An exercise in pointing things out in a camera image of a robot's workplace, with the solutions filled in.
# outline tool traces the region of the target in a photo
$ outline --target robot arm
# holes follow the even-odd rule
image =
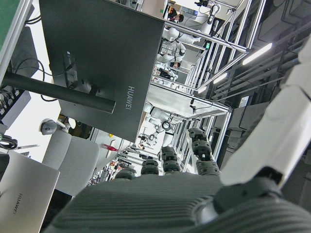
[[[153,120],[150,121],[151,123],[156,123],[156,132],[153,134],[155,137],[156,135],[158,135],[159,133],[165,131],[165,135],[164,135],[164,139],[163,139],[163,144],[162,146],[168,146],[174,137],[174,133],[173,130],[171,128],[171,125],[169,123],[169,115],[167,115],[165,112],[163,112],[161,109],[153,107],[151,104],[146,103],[145,107],[144,107],[144,111],[149,113],[150,115],[152,115],[153,117],[158,118],[161,121],[161,124],[158,125],[158,122]]]
[[[202,33],[207,34],[207,35],[210,34],[210,31],[212,29],[213,20],[216,17],[216,14],[220,11],[220,8],[221,8],[220,5],[213,2],[213,5],[210,8],[210,14],[209,14],[209,17],[207,19],[207,22],[203,25],[203,27],[201,29]]]

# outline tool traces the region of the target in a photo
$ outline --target black cable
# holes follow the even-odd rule
[[[200,12],[201,14],[206,14],[206,13],[210,12],[210,10],[206,11],[205,13],[204,13],[204,12],[201,12],[201,11],[200,11],[201,7],[202,7],[202,5],[199,7],[199,12]]]
[[[191,17],[187,18],[187,20],[185,21],[185,23],[184,23],[184,26],[185,26],[185,27],[187,27],[187,26],[186,26],[187,21],[188,21],[190,18],[193,18],[193,17],[204,17],[204,18],[209,18],[209,16],[191,16]]]
[[[17,140],[13,139],[10,136],[2,135],[2,139],[0,140],[0,148],[6,149],[6,150],[13,150],[17,147]]]
[[[49,75],[49,76],[52,76],[52,77],[57,77],[57,76],[61,76],[61,75],[65,74],[68,70],[70,70],[70,69],[72,68],[72,65],[70,64],[62,73],[60,73],[60,74],[55,74],[55,75],[49,74],[49,73],[45,72],[45,71],[44,71],[44,67],[42,67],[42,69],[39,69],[39,68],[37,68],[37,67],[22,67],[22,68],[19,68],[19,67],[21,66],[21,64],[23,64],[24,62],[29,61],[29,60],[35,60],[35,61],[37,61],[38,63],[41,63],[38,59],[33,58],[33,57],[30,57],[30,58],[27,58],[27,59],[21,61],[21,62],[19,63],[19,65],[17,66],[17,68],[12,68],[12,70],[15,70],[15,73],[17,73],[17,70],[20,70],[20,69],[33,68],[33,69],[36,69],[36,70],[40,70],[41,72],[44,72],[46,75]]]
[[[40,18],[41,18],[41,15],[39,15],[39,16],[36,17],[36,18],[32,18],[32,19],[26,20],[25,23],[32,22],[32,21],[36,21],[36,20],[38,20],[38,19],[40,19]]]
[[[41,18],[36,20],[36,21],[32,21],[32,22],[25,22],[25,24],[35,24],[37,22],[40,22],[41,21]]]
[[[21,64],[23,64],[24,62],[26,62],[26,61],[28,61],[28,60],[35,60],[35,61],[37,61],[37,62],[41,65],[41,68],[42,68],[41,71],[42,71],[42,73],[43,73],[42,81],[44,82],[44,81],[45,81],[45,74],[47,74],[47,73],[46,73],[45,70],[44,70],[44,66],[43,66],[42,62],[41,62],[40,60],[36,59],[36,58],[27,58],[27,59],[21,61],[21,62],[19,63],[19,65],[17,66],[17,68],[15,69],[15,73],[17,73],[17,71],[19,70],[19,67],[21,66]],[[45,102],[53,102],[53,101],[58,100],[58,99],[47,100],[47,99],[45,99],[45,98],[43,97],[43,95],[40,95],[40,97],[41,97],[41,99],[42,99],[43,101],[45,101]]]
[[[202,107],[202,108],[210,108],[211,106],[214,106],[214,104],[213,104],[213,103],[210,103],[210,106],[209,106],[209,107]]]

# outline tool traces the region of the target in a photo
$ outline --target monitor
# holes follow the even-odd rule
[[[40,0],[54,83],[116,101],[113,114],[60,100],[62,113],[135,141],[164,21],[108,0]]]

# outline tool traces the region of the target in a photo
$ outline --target ceiling light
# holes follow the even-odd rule
[[[215,83],[218,83],[219,81],[223,80],[225,77],[227,77],[227,74],[228,74],[228,73],[222,74],[222,75],[219,76],[217,79],[215,79],[213,83],[215,84]]]
[[[200,93],[204,92],[205,90],[206,90],[206,86],[200,88],[200,89],[198,90],[198,93],[200,94]]]
[[[248,58],[246,58],[242,64],[246,65],[247,63],[253,61],[254,59],[256,59],[257,57],[259,57],[260,55],[262,55],[263,53],[265,53],[266,51],[268,51],[270,48],[272,47],[272,43],[266,45],[265,47],[263,47],[262,49],[258,50],[257,52],[255,52],[254,54],[250,55]]]

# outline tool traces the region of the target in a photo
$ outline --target silver laptop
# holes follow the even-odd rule
[[[59,171],[10,151],[0,182],[0,232],[40,231]]]

